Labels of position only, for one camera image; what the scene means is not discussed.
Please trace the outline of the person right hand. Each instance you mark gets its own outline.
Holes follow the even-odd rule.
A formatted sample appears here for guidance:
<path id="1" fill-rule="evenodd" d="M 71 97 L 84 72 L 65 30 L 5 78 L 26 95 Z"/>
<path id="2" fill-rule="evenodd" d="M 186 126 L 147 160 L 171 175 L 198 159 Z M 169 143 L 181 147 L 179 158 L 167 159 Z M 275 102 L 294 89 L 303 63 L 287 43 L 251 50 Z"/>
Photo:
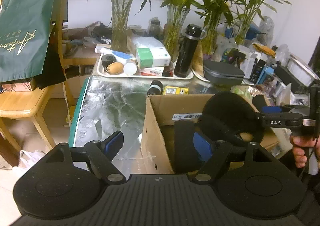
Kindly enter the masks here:
<path id="1" fill-rule="evenodd" d="M 319 140 L 313 140 L 311 135 L 306 136 L 290 136 L 290 142 L 292 144 L 292 152 L 295 158 L 295 164 L 297 168 L 303 168 L 308 160 L 305 154 L 305 148 L 316 147 L 315 153 L 319 158 Z"/>

